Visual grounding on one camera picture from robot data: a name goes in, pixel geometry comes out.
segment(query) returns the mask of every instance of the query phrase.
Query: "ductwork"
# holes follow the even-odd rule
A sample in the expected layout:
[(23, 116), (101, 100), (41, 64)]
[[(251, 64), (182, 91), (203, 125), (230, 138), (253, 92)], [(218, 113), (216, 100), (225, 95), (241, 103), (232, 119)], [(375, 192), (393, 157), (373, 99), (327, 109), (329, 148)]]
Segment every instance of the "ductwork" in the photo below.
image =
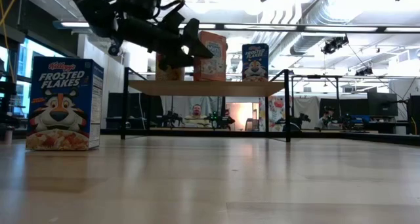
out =
[[(348, 24), (361, 12), (362, 7), (349, 5), (352, 0), (318, 0), (313, 8), (302, 17), (300, 24), (303, 25), (328, 25)], [(289, 50), (292, 55), (304, 55), (309, 48), (319, 43), (322, 36), (303, 36), (297, 32), (290, 32), (282, 39), (279, 45), (271, 48), (270, 62), (279, 54), (286, 54)]]

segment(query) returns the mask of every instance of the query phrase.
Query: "tony the tiger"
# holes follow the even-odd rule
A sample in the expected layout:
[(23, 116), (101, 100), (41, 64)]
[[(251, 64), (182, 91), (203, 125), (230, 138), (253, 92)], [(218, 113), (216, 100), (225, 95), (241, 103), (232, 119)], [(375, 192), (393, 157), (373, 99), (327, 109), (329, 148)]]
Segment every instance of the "tony the tiger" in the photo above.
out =
[(77, 89), (69, 93), (52, 93), (44, 91), (46, 103), (30, 115), (33, 133), (50, 129), (63, 129), (75, 132), (83, 131), (87, 124), (87, 115), (73, 103)]

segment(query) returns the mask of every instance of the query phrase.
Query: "person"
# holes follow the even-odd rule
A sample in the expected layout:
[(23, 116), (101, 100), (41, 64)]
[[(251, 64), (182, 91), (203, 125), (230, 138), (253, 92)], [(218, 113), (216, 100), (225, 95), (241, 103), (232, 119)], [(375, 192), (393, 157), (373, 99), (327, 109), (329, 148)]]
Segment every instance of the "person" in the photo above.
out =
[(211, 127), (210, 121), (205, 118), (206, 116), (201, 115), (201, 105), (195, 104), (192, 107), (192, 115), (185, 117), (185, 124), (190, 124), (190, 126), (198, 128)]
[(331, 119), (334, 115), (334, 108), (326, 106), (324, 107), (324, 114), (316, 122), (315, 129), (321, 131), (323, 129), (334, 129), (335, 127), (331, 125)]

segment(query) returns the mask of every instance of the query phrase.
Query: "wooden shelf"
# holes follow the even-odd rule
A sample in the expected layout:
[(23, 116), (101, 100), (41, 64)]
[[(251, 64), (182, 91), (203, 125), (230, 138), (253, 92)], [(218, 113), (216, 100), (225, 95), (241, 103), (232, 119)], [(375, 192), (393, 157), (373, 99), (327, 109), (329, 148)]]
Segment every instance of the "wooden shelf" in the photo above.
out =
[(130, 80), (129, 87), (153, 96), (267, 97), (282, 90), (284, 83)]

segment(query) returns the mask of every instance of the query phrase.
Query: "cardboard box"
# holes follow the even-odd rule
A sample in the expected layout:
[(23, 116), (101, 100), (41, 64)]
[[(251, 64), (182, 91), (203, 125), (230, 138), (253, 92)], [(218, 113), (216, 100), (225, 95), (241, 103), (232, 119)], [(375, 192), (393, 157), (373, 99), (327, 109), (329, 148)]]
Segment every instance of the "cardboard box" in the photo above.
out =
[(226, 38), (205, 31), (201, 31), (198, 37), (214, 56), (194, 59), (194, 81), (226, 81)]
[(35, 57), (26, 148), (98, 147), (103, 79), (93, 60)]
[(242, 45), (242, 81), (268, 81), (268, 45)]
[(162, 55), (156, 53), (156, 80), (157, 81), (168, 81), (168, 80), (179, 80), (184, 81), (185, 68), (172, 69), (168, 66), (166, 71), (159, 68), (159, 63)]

